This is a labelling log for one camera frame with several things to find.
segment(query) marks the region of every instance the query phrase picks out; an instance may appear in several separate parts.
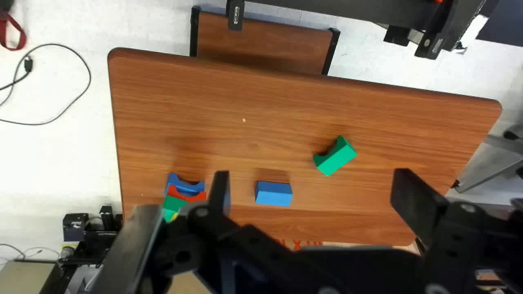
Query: green block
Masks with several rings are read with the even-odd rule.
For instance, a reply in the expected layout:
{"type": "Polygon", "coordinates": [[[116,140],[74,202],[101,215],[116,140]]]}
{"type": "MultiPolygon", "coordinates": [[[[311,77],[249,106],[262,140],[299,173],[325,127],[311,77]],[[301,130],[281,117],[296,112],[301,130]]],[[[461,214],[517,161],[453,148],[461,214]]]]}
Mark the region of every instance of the green block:
{"type": "Polygon", "coordinates": [[[345,137],[340,135],[325,155],[314,155],[314,163],[320,173],[324,173],[325,176],[332,176],[353,158],[356,158],[355,147],[345,137]]]}
{"type": "Polygon", "coordinates": [[[173,215],[178,214],[185,206],[186,206],[185,201],[182,201],[178,197],[165,196],[164,204],[162,204],[165,222],[170,222],[173,219],[173,215]]]}
{"type": "Polygon", "coordinates": [[[164,210],[164,220],[170,222],[178,212],[172,209],[162,209],[164,210]]]}

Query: black cable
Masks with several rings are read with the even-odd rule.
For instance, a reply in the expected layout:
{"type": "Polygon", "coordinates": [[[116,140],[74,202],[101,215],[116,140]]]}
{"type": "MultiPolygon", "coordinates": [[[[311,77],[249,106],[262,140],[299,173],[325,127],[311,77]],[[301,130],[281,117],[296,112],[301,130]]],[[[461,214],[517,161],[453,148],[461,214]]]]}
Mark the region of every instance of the black cable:
{"type": "Polygon", "coordinates": [[[61,258],[61,253],[59,253],[57,250],[48,248],[48,246],[31,246],[31,248],[23,250],[23,253],[26,255],[26,258],[41,255],[41,253],[44,253],[44,251],[51,251],[51,253],[54,253],[57,258],[61,258]]]}
{"type": "Polygon", "coordinates": [[[7,90],[10,86],[15,86],[16,83],[23,81],[33,72],[33,59],[31,59],[31,55],[26,57],[26,60],[23,62],[23,67],[25,67],[26,73],[21,78],[2,86],[0,91],[7,90]]]}
{"type": "Polygon", "coordinates": [[[10,243],[0,243],[0,246],[8,246],[8,248],[18,251],[23,259],[26,258],[26,253],[23,253],[20,248],[16,248],[16,246],[13,246],[13,245],[10,245],[10,243]]]}
{"type": "Polygon", "coordinates": [[[85,94],[85,91],[92,86],[92,80],[93,80],[92,68],[88,67],[88,63],[85,62],[85,59],[83,59],[75,49],[72,49],[72,47],[69,47],[69,45],[64,45],[64,44],[59,44],[59,42],[46,42],[46,44],[39,44],[39,45],[33,47],[31,50],[28,50],[28,52],[18,60],[16,68],[15,68],[15,75],[13,75],[13,81],[8,85],[8,86],[10,86],[10,93],[8,93],[7,98],[0,103],[0,106],[3,106],[3,104],[12,98],[13,90],[15,90],[15,85],[16,85],[18,81],[21,81],[21,80],[28,75],[28,73],[26,73],[25,77],[21,77],[21,78],[16,80],[21,63],[26,63],[26,60],[31,59],[30,55],[31,55],[34,50],[43,49],[43,47],[62,47],[62,49],[75,54],[75,55],[82,60],[82,63],[85,65],[85,70],[87,70],[87,85],[85,85],[85,88],[80,91],[80,94],[77,94],[77,96],[75,96],[57,116],[54,116],[52,119],[39,121],[39,122],[26,122],[26,121],[12,121],[12,119],[2,119],[2,117],[0,117],[0,122],[16,124],[16,126],[46,126],[46,124],[51,124],[51,122],[57,121],[59,117],[62,117],[62,116],[69,111],[69,108],[72,108],[72,106],[85,94]]]}

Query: screw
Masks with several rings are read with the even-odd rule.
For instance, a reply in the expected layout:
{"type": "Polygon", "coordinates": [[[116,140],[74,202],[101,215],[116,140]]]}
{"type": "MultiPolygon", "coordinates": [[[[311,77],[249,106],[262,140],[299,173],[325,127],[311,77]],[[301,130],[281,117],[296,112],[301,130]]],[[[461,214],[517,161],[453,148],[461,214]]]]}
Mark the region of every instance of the screw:
{"type": "Polygon", "coordinates": [[[463,210],[466,210],[466,212],[469,212],[469,214],[474,214],[476,212],[476,207],[474,206],[471,206],[471,204],[461,204],[461,209],[463,210]]]}
{"type": "Polygon", "coordinates": [[[428,284],[425,294],[450,294],[441,284],[428,284]]]}
{"type": "Polygon", "coordinates": [[[209,209],[200,207],[200,209],[196,209],[196,215],[198,217],[206,217],[206,215],[209,215],[209,209]]]}

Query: blue cube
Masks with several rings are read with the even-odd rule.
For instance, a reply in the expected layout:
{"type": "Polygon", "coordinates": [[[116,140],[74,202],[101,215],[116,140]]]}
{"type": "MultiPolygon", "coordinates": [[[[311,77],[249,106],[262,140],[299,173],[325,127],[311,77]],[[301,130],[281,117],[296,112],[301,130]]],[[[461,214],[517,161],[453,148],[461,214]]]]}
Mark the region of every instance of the blue cube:
{"type": "Polygon", "coordinates": [[[175,186],[182,194],[186,194],[186,196],[196,196],[196,194],[200,194],[201,191],[206,189],[206,183],[204,181],[186,183],[186,181],[182,181],[177,173],[168,173],[164,196],[168,194],[168,188],[170,186],[175,186]]]}
{"type": "Polygon", "coordinates": [[[291,206],[293,189],[288,183],[257,183],[257,202],[262,206],[291,206]]]}

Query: wooden table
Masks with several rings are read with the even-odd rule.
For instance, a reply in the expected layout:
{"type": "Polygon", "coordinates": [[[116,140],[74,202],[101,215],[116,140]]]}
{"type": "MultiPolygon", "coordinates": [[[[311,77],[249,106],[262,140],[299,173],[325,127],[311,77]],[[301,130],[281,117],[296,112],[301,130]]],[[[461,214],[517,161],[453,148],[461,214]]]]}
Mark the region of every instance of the wooden table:
{"type": "Polygon", "coordinates": [[[124,212],[162,202],[170,171],[209,184],[231,170],[232,217],[293,240],[412,241],[389,204],[392,170],[446,192],[500,114],[487,99],[126,49],[110,78],[124,212]],[[325,178],[312,153],[337,135],[358,158],[325,178]],[[257,206],[258,179],[289,181],[293,206],[257,206]]]}
{"type": "Polygon", "coordinates": [[[191,55],[267,70],[327,75],[338,31],[244,19],[242,31],[227,16],[193,8],[191,55]]]}

